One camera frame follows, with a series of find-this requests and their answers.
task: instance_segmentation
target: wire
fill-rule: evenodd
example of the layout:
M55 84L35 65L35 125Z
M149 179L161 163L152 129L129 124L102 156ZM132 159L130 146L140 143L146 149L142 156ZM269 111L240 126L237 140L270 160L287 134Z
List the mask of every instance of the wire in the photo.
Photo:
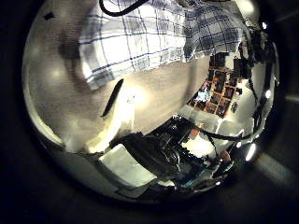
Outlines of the wire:
M258 95L256 94L255 89L254 89L252 78L249 78L249 88L252 91L252 94L254 96L255 105L257 105L258 101L259 101L259 98L258 98Z
M216 149L215 142L214 142L213 138L210 135L207 135L207 138L208 138L208 141L213 145L214 150L215 150L215 155L218 158L219 154L217 152L217 149Z
M266 79L265 79L265 82L263 84L263 92L265 92L266 90L269 90L269 87L270 87L271 67L272 67L272 63L268 63L267 66L266 66ZM254 111L254 114L253 114L253 117L256 118L258 120L258 122L257 122L257 124L254 125L253 132L246 135L246 136L233 137L233 136L226 136L226 135L221 135L221 134L217 134L217 133L210 133L210 132L207 132L206 130L204 130L202 128L198 128L198 130L202 134L205 134L207 137L211 137L211 138L215 138L215 139L221 139L221 140L228 140L228 141L232 141L232 142L238 142L238 141L250 139L254 134L256 134L256 132L261 127L262 119L263 119L262 118L262 113L263 113L263 108L264 108L266 102L267 102L266 99L261 98L260 103L257 106L257 108L256 108L256 110Z
M119 16L124 16L124 15L132 12L133 10L137 9L138 7L142 6L143 4L145 4L148 1L149 0L137 0L134 4L130 5L128 8L124 9L123 11L119 11L119 12L111 12L111 11L107 10L104 6L103 0L99 0L99 4L100 4L100 8L107 15L109 15L111 17L119 17Z
M231 0L207 0L206 2L230 2Z

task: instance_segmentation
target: wooden shelf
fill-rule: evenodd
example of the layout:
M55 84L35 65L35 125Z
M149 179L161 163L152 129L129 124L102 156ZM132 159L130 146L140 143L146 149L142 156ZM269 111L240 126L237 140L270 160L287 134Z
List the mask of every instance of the wooden shelf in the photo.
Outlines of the wooden shelf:
M231 101L232 99L230 99L230 98L227 98L227 97L225 97L225 96L222 96L221 97L222 99L225 99L225 100L229 100L229 101Z
M217 92L217 91L212 91L212 93L214 94L217 94L217 95L222 95L222 92Z
M236 86L231 86L231 85L228 85L228 84L224 84L224 87L230 87L230 88L236 88Z
M212 104L212 105L215 105L215 106L218 106L218 104L219 104L219 103L215 104L215 103L210 102L210 101L208 101L208 103L209 103L209 104Z

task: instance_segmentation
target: plaid shirt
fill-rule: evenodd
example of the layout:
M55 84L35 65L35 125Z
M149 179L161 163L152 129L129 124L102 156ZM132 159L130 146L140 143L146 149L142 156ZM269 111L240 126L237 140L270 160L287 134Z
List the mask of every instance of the plaid shirt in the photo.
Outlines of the plaid shirt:
M120 11L135 0L105 0ZM92 90L133 72L163 63L188 62L218 52L235 52L246 28L228 11L197 2L181 7L175 0L149 0L121 17L93 8L82 29L79 53Z

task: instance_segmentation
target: bright light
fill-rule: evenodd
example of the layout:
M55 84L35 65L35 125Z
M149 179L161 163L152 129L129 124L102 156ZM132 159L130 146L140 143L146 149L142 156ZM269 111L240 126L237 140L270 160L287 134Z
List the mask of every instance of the bright light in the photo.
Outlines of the bright light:
M218 131L219 131L219 129L220 129L222 123L223 123L223 119L218 119L217 123L218 123L218 125L217 125L217 129L216 129L215 133L218 133Z
M236 3L243 16L250 16L254 12L254 5L250 0L239 0Z
M242 146L242 143L241 142L238 142L237 144L236 144L236 147L241 147Z
M267 28L267 24L265 22L262 23L262 26L264 30Z
M265 98L269 99L270 96L271 96L271 91L270 90L266 91Z
M187 150L196 157L204 157L213 153L214 147L210 141L201 138L198 134L195 139L189 139L187 143L181 144L183 147L186 147Z
M256 168L274 184L284 189L297 189L297 176L274 158L262 153L254 164Z
M240 135L244 132L244 129L242 129L237 135Z
M138 88L137 86L130 86L128 87L127 92L135 97L135 108L142 109L147 106L148 97L143 89Z
M179 117L179 115L177 113L172 116L173 119L176 119L178 117Z
M252 156L253 156L255 150L256 150L256 145L253 143L253 144L251 144L251 146L249 148L249 153L247 154L247 156L245 158L246 161L250 161L252 159Z
M299 104L299 95L287 95L286 100L291 101L295 104Z

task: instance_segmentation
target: checkered fabric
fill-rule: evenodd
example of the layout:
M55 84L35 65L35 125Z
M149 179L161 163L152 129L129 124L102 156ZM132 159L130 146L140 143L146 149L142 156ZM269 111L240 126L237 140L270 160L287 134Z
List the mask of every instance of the checkered fabric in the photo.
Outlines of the checkered fabric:
M120 11L135 0L105 0ZM149 0L121 17L93 8L82 29L79 53L92 90L133 72L164 63L188 62L218 52L235 52L246 28L220 7L200 2L181 7L175 0Z

